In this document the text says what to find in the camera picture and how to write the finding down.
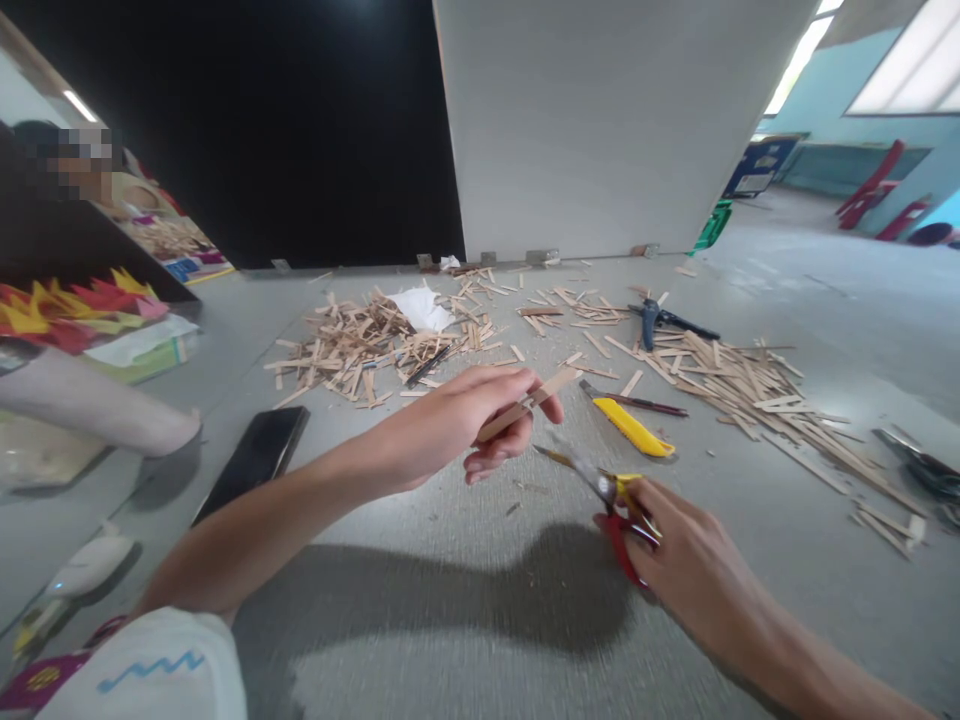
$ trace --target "person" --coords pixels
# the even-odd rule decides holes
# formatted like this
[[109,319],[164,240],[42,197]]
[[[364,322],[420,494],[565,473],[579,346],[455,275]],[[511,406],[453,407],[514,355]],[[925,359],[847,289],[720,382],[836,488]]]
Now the person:
[[[474,367],[367,432],[258,487],[190,530],[163,561],[127,625],[40,714],[59,718],[246,717],[229,625],[240,604],[326,527],[425,483],[464,450],[466,482],[527,447],[527,414],[491,441],[480,428],[541,384],[529,369]],[[541,406],[563,421],[556,396]],[[631,561],[713,659],[804,718],[930,718],[794,620],[747,567],[720,522],[653,480],[631,494],[663,533]]]

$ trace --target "green object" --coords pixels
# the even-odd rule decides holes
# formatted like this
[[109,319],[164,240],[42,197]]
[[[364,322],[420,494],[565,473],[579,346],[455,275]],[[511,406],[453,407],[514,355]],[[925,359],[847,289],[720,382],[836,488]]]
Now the green object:
[[723,232],[723,228],[726,227],[727,221],[730,219],[732,214],[732,200],[721,200],[717,203],[717,206],[710,214],[710,218],[707,220],[707,224],[703,226],[703,232],[700,233],[700,239],[697,240],[697,244],[693,246],[693,250],[688,253],[690,257],[693,257],[693,254],[697,250],[706,250],[708,247],[713,247],[713,245],[717,242],[717,238],[720,237],[720,233]]

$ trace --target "shirt sleeve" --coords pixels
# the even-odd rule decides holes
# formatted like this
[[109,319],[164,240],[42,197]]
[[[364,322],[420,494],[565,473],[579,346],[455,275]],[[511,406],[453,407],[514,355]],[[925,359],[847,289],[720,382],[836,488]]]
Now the shirt sleeve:
[[162,608],[110,638],[38,720],[243,720],[246,695],[230,628]]

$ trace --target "yellow utility knife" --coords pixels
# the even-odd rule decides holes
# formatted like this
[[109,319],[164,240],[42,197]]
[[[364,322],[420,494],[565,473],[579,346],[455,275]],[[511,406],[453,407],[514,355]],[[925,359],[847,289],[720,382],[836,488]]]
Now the yellow utility knife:
[[607,419],[616,425],[627,440],[632,442],[633,446],[644,455],[654,458],[668,458],[677,451],[673,445],[664,442],[647,430],[636,418],[620,407],[616,400],[605,397],[603,393],[597,391],[588,382],[581,382],[580,387],[590,396],[593,404],[603,411]]

